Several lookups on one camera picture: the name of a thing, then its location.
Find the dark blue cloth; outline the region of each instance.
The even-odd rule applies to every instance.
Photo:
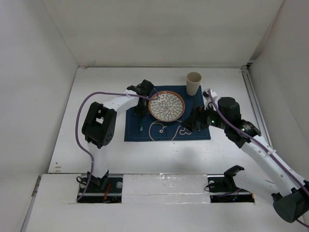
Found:
[[[184,100],[185,111],[183,115],[173,122],[161,122],[148,114],[143,119],[143,131],[140,131],[140,118],[134,115],[134,108],[126,112],[126,131],[125,141],[146,142],[146,141],[170,141],[170,140],[209,140],[211,139],[209,130],[201,132],[190,132],[180,126],[180,123],[187,119],[196,101],[196,106],[203,105],[203,96],[201,86],[198,88],[195,96],[189,96],[186,93],[186,86],[156,86],[158,92],[169,90],[178,93]]]

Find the plate rim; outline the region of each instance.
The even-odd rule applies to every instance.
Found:
[[[161,121],[161,122],[173,122],[173,121],[176,121],[177,119],[179,119],[179,118],[184,114],[184,111],[185,111],[185,103],[184,103],[183,98],[182,98],[178,93],[175,93],[175,92],[169,91],[169,90],[163,90],[163,91],[160,91],[160,92],[158,92],[158,93],[155,93],[151,98],[155,98],[155,97],[157,96],[157,94],[159,95],[160,93],[172,93],[172,94],[174,94],[175,96],[177,96],[177,97],[181,100],[181,102],[182,102],[182,104],[183,104],[182,113],[179,115],[178,118],[173,119],[172,121],[170,121],[170,120],[169,120],[169,121],[161,120],[161,119],[157,118],[156,116],[154,116],[154,114],[152,113],[152,111],[151,111],[151,109],[150,109],[150,102],[152,102],[153,100],[150,100],[150,101],[148,102],[148,110],[149,110],[149,113],[150,113],[155,119],[157,119],[157,120],[159,120],[159,121]]]

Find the beige cup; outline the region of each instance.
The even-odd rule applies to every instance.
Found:
[[[197,93],[202,76],[199,73],[191,72],[187,75],[187,94],[194,96]]]

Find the round plate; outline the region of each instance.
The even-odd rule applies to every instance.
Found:
[[[184,101],[181,96],[172,91],[161,91],[159,99],[149,101],[149,112],[156,119],[163,122],[172,122],[180,118],[184,113]]]

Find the white wall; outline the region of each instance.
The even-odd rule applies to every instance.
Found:
[[[250,67],[271,140],[309,179],[309,1],[286,0],[265,50]]]
[[[42,1],[82,66],[241,66],[283,0]]]
[[[20,231],[77,63],[40,0],[0,0],[0,231]]]

